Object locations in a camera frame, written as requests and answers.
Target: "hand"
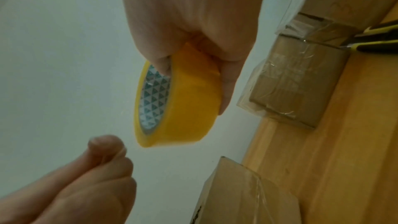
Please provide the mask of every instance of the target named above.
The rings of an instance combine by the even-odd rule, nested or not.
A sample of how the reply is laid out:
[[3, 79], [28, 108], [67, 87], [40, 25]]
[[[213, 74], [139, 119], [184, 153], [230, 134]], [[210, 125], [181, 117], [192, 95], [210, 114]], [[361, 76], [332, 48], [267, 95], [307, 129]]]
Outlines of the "hand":
[[122, 224], [134, 204], [133, 164], [115, 136], [89, 141], [70, 164], [0, 200], [0, 224]]
[[220, 114], [257, 36], [262, 0], [124, 0], [137, 49], [163, 74], [187, 41], [212, 56], [223, 82]]

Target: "white surface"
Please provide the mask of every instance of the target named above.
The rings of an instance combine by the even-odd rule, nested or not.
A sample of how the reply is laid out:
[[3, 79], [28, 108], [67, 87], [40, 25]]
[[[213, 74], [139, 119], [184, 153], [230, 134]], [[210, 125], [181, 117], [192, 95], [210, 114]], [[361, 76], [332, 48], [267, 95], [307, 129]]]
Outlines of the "white surface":
[[143, 149], [132, 114], [144, 60], [121, 0], [1, 0], [0, 195], [67, 163], [88, 138], [120, 136], [134, 161], [136, 205], [128, 223], [189, 223], [220, 156], [240, 161], [259, 118], [235, 104], [266, 57], [289, 0], [265, 0], [257, 43], [232, 103], [192, 146]]

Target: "skin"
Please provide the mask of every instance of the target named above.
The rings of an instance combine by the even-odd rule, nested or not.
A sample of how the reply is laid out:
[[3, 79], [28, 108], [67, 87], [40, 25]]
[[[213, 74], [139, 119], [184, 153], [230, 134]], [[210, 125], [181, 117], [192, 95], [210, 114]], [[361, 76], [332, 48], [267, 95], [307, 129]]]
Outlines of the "skin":
[[125, 223], [136, 197], [125, 155], [116, 136], [91, 139], [71, 163], [0, 199], [0, 224]]
[[213, 56], [223, 82], [220, 114], [257, 36], [262, 0], [124, 0], [137, 49], [163, 74], [186, 42]]

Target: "wooden surface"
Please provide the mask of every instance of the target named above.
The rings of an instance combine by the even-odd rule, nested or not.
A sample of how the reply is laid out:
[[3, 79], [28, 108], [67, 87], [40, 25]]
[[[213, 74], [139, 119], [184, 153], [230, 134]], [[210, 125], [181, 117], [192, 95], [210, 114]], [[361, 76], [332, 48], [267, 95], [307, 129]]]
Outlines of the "wooden surface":
[[243, 165], [296, 195], [303, 223], [398, 223], [398, 56], [353, 54], [319, 127], [264, 119]]

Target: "taped box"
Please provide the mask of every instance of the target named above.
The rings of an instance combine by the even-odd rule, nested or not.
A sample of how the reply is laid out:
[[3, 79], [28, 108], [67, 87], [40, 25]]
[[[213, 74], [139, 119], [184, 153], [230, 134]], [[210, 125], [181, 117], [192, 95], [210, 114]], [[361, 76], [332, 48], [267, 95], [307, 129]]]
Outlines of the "taped box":
[[191, 224], [300, 224], [295, 196], [221, 157], [203, 186]]
[[378, 24], [397, 0], [292, 0], [278, 33], [339, 46]]
[[268, 58], [253, 71], [238, 106], [256, 115], [267, 112], [278, 121], [315, 128], [348, 55], [348, 51], [280, 35]]

